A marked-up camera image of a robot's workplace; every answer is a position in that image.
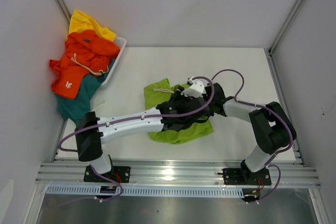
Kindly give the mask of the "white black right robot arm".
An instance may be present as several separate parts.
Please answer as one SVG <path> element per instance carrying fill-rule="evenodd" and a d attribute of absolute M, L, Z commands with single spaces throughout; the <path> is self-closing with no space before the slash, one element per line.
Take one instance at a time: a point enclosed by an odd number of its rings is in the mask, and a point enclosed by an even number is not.
<path fill-rule="evenodd" d="M 211 115 L 237 118 L 251 124 L 256 140 L 252 153 L 242 161 L 240 179 L 251 184 L 258 179 L 259 171 L 267 166 L 282 150 L 291 148 L 297 132 L 278 102 L 266 105 L 236 101 L 226 97 L 222 87 L 214 84 L 214 97 L 210 104 Z"/>

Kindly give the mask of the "lime green shorts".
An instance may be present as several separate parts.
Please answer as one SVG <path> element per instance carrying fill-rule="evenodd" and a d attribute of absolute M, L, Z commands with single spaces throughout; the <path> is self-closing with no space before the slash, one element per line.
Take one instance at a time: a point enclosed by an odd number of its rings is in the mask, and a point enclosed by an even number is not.
<path fill-rule="evenodd" d="M 165 101 L 168 101 L 174 91 L 182 86 L 187 88 L 187 84 L 177 84 L 171 86 L 168 78 L 162 79 L 159 82 L 152 83 L 144 88 L 144 104 L 145 109 L 148 110 Z M 167 130 L 163 132 L 149 132 L 149 138 L 160 143 L 167 144 L 184 144 L 193 141 L 197 138 L 206 137 L 214 132 L 210 121 L 205 123 L 194 123 L 186 130 L 178 132 Z"/>

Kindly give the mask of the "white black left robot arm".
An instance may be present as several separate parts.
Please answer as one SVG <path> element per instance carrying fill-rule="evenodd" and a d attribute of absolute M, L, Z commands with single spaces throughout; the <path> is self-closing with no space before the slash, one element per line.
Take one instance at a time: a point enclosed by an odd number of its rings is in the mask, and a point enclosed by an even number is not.
<path fill-rule="evenodd" d="M 114 176 L 114 169 L 103 145 L 138 133 L 184 130 L 209 114 L 209 101 L 203 98 L 163 102 L 143 112 L 119 117 L 98 118 L 94 112 L 90 112 L 77 128 L 79 160 L 88 163 L 102 182 L 108 182 Z"/>

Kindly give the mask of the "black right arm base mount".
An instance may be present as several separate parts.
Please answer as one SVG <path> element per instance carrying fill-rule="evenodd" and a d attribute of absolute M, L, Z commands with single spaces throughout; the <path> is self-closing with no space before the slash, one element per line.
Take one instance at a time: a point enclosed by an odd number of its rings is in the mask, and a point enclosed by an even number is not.
<path fill-rule="evenodd" d="M 261 185 L 270 186 L 271 178 L 268 169 L 252 173 L 247 168 L 223 168 L 220 173 L 225 185 L 251 185 L 258 186 L 261 180 Z"/>

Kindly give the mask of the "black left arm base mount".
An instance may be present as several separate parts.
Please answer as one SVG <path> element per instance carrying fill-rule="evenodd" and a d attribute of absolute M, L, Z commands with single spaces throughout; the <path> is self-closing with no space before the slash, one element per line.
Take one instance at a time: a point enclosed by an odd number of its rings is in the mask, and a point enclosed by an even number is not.
<path fill-rule="evenodd" d="M 114 166 L 112 172 L 107 172 L 102 175 L 103 177 L 108 178 L 108 180 L 106 180 L 96 175 L 92 170 L 91 166 L 87 166 L 83 177 L 83 181 L 91 183 L 103 183 L 103 182 L 109 182 L 109 180 L 113 180 L 119 183 L 129 183 L 130 175 L 131 175 L 130 166 Z"/>

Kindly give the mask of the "yellow shorts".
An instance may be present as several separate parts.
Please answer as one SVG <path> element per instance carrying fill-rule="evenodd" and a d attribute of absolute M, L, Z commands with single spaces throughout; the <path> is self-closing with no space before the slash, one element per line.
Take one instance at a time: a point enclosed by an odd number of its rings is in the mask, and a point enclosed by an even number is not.
<path fill-rule="evenodd" d="M 109 28 L 100 26 L 91 16 L 75 9 L 70 18 L 68 33 L 81 33 L 85 30 L 93 30 L 100 38 L 109 41 L 114 41 L 117 36 Z"/>

